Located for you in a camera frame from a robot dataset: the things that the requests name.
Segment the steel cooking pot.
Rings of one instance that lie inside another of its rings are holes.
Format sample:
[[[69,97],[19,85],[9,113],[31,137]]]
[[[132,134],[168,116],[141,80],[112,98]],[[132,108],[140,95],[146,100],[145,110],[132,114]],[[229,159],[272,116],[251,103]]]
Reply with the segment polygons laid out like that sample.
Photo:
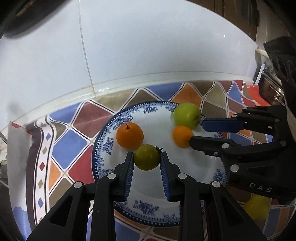
[[[285,95],[283,89],[265,71],[262,72],[258,85],[260,96],[270,105],[285,106]]]

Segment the small dark green fruit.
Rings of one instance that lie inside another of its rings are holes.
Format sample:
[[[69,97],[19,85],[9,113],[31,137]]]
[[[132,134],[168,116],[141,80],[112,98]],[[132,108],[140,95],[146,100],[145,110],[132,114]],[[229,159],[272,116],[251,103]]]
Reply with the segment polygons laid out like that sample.
[[[153,170],[159,162],[159,152],[152,145],[141,145],[134,153],[134,164],[143,171]]]

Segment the blue white porcelain plate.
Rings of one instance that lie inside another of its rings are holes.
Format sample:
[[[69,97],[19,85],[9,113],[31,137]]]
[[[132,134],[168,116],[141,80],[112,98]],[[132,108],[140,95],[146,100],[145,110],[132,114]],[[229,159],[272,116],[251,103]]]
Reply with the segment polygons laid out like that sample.
[[[175,145],[171,136],[174,128],[173,111],[177,103],[148,101],[132,105],[115,114],[99,132],[92,152],[92,173],[95,180],[113,172],[115,166],[125,161],[127,150],[116,141],[117,129],[126,122],[139,125],[144,132],[144,144],[163,148],[169,161],[178,165],[181,172],[196,181],[209,184],[227,183],[227,175],[219,157],[207,156],[191,148]],[[125,202],[114,205],[130,220],[151,226],[176,226],[180,220],[180,203],[168,202],[165,197],[159,167],[151,171],[135,168],[130,194]]]

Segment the large yellow pear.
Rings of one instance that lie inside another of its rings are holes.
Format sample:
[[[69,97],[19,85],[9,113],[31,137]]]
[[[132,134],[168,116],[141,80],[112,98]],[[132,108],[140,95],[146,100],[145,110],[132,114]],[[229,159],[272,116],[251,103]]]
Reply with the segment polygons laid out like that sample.
[[[243,208],[253,221],[262,222],[269,214],[270,199],[255,195],[245,203]]]

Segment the small orange with stem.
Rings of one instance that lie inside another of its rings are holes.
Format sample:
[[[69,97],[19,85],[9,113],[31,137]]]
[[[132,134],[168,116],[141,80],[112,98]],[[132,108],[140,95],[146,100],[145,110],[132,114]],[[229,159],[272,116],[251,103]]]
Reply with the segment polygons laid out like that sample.
[[[136,150],[144,141],[144,132],[136,123],[124,123],[117,129],[116,141],[124,149]]]

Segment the green apple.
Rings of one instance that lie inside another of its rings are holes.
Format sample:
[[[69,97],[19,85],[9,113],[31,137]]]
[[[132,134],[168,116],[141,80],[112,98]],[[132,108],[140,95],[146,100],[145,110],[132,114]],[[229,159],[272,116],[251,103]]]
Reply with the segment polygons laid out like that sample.
[[[176,126],[194,130],[201,122],[201,111],[195,104],[182,103],[175,108],[173,119]]]

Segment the small orange mandarin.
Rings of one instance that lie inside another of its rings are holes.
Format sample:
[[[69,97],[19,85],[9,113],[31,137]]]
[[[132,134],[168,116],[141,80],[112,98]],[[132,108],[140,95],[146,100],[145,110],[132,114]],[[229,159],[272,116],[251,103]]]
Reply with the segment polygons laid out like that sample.
[[[192,130],[186,126],[175,126],[172,132],[173,141],[180,148],[188,148],[189,140],[193,135]]]

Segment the black frying pan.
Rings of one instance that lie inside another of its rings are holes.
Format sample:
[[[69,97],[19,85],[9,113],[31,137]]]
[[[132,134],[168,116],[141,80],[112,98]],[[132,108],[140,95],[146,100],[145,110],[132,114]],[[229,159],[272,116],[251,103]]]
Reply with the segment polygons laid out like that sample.
[[[12,37],[29,30],[67,2],[65,0],[28,1],[6,27],[4,35]]]

